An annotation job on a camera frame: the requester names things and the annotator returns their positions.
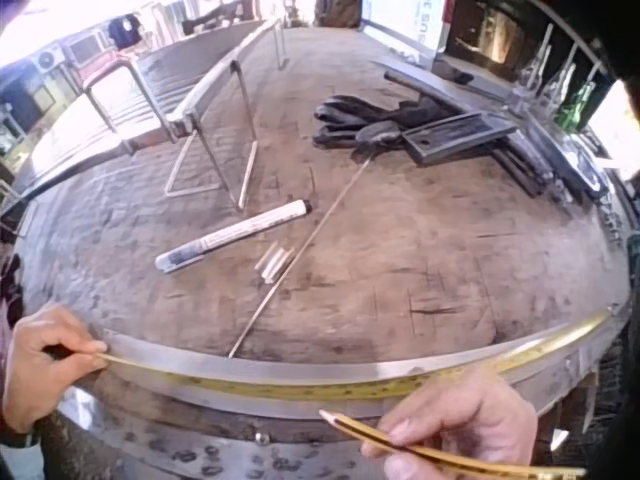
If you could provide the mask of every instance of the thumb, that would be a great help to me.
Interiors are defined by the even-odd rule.
[[[64,360],[54,362],[55,378],[64,383],[65,387],[70,386],[76,380],[88,375],[91,372],[105,368],[108,362],[103,358],[87,355],[85,353],[75,353]]]
[[[394,453],[384,462],[388,480],[447,480],[431,463],[410,453]]]

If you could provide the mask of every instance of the scratched wood surface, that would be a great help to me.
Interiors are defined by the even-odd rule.
[[[222,190],[168,199],[181,145],[165,144],[81,174],[39,199],[26,239],[28,311],[69,305],[96,328],[226,354],[266,294],[254,265],[277,240],[297,247],[356,172],[348,151],[311,145],[313,109],[354,94],[393,108],[415,93],[385,81],[368,57],[385,49],[353,31],[287,31],[288,67],[273,39],[244,62],[260,150],[246,212]],[[249,136],[237,85],[205,119],[237,192]],[[195,141],[176,188],[219,183]],[[164,275],[155,257],[291,200],[302,220],[230,245]],[[624,252],[596,212],[571,215],[528,198],[490,158],[417,169],[380,157],[259,319],[239,356],[291,362],[371,362],[437,355],[578,321],[627,296]]]

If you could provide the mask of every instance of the green bottle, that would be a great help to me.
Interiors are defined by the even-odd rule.
[[[561,108],[556,115],[554,119],[556,125],[565,132],[575,131],[582,119],[582,111],[595,88],[596,84],[594,82],[588,82],[582,85],[582,88],[573,96],[569,105]]]

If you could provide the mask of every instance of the yellow measuring tape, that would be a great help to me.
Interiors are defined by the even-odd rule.
[[[561,330],[550,338],[532,345],[530,348],[525,348],[525,345],[523,347],[516,348],[511,352],[483,360],[481,363],[497,373],[504,373],[518,368],[584,338],[601,325],[609,316],[610,312],[601,312],[576,325],[572,325]],[[115,363],[162,373],[166,375],[169,381],[181,385],[197,386],[199,388],[234,395],[294,401],[362,400],[405,396],[422,386],[428,378],[455,377],[460,375],[468,366],[460,365],[428,373],[407,375],[372,382],[330,385],[277,385],[193,377],[181,375],[176,372],[159,370],[153,366],[139,364],[119,357],[114,357],[109,354],[100,354],[100,356]]]
[[[500,463],[481,462],[459,455],[442,452],[433,448],[409,446],[397,447],[389,437],[364,423],[353,420],[339,413],[320,410],[320,415],[338,430],[365,442],[369,442],[386,452],[409,452],[423,458],[435,466],[454,473],[471,475],[476,478],[513,478],[527,480],[576,480],[586,475],[583,468],[565,467],[523,467],[522,465],[505,465]]]

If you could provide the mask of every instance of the air conditioner unit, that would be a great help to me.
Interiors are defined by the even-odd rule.
[[[31,61],[40,73],[47,73],[63,63],[65,56],[59,45],[53,45],[33,55]]]

